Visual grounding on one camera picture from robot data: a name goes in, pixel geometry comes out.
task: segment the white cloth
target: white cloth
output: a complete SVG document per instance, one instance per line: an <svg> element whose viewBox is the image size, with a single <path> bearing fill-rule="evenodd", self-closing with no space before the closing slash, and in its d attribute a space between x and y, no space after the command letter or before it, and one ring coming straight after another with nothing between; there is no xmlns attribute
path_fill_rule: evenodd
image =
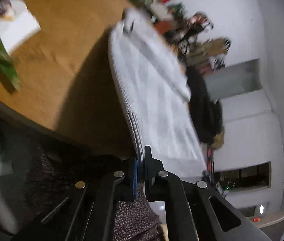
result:
<svg viewBox="0 0 284 241"><path fill-rule="evenodd" d="M150 145L165 170L198 180L205 162L187 109L186 77L178 59L136 10L129 9L112 30L109 61L140 160Z"/></svg>

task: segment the window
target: window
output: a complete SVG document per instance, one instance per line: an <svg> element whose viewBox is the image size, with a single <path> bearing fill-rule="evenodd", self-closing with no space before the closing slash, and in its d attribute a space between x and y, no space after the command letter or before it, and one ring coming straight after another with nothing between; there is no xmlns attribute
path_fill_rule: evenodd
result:
<svg viewBox="0 0 284 241"><path fill-rule="evenodd" d="M264 163L257 166L219 171L214 173L214 179L219 181L224 189L247 189L269 187L270 185L270 165Z"/></svg>

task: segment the table surface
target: table surface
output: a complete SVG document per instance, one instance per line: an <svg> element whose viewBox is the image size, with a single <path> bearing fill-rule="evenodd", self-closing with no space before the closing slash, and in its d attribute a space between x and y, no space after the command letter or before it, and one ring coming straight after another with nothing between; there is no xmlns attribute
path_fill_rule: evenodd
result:
<svg viewBox="0 0 284 241"><path fill-rule="evenodd" d="M131 153L108 59L110 28L130 2L24 1L41 31L12 55L23 87L12 92L0 76L0 108L99 153Z"/></svg>

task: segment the silver bolt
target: silver bolt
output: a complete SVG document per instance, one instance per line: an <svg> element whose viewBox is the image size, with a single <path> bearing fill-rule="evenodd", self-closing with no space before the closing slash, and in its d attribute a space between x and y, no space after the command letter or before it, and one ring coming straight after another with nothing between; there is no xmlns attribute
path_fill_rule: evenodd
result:
<svg viewBox="0 0 284 241"><path fill-rule="evenodd" d="M123 176L124 176L124 172L123 171L118 170L118 171L114 172L114 177L121 178Z"/></svg>
<svg viewBox="0 0 284 241"><path fill-rule="evenodd" d="M169 175L169 173L166 170L159 171L159 176L162 178L165 178Z"/></svg>
<svg viewBox="0 0 284 241"><path fill-rule="evenodd" d="M76 188L85 188L85 182L78 181L78 182L76 182L75 187Z"/></svg>
<svg viewBox="0 0 284 241"><path fill-rule="evenodd" d="M204 182L204 181L198 181L198 182L196 183L196 185L197 185L199 188L206 188L206 187L208 186L207 183Z"/></svg>

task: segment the light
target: light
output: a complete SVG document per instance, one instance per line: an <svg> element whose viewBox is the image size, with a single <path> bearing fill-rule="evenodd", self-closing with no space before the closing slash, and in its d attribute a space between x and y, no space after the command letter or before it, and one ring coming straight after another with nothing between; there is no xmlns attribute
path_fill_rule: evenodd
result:
<svg viewBox="0 0 284 241"><path fill-rule="evenodd" d="M263 205L261 205L260 210L259 210L261 215L263 214L263 210L264 210L264 207L263 207Z"/></svg>

